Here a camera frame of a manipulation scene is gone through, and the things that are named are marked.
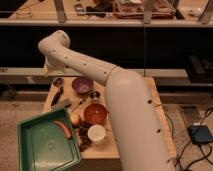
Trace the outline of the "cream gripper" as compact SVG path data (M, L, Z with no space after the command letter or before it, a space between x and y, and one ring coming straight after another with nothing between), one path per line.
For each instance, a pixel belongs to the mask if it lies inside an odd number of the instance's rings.
M52 66L50 64L48 64L47 62L44 63L44 67L43 67L44 73L45 74L51 74L53 72L65 72L65 68L64 67L56 67L56 66Z

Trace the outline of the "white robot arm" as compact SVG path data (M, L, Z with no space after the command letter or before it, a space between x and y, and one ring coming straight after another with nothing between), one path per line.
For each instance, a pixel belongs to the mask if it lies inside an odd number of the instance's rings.
M69 46L70 38L62 30L38 43L47 68L67 66L105 86L105 103L123 171L175 171L145 78Z

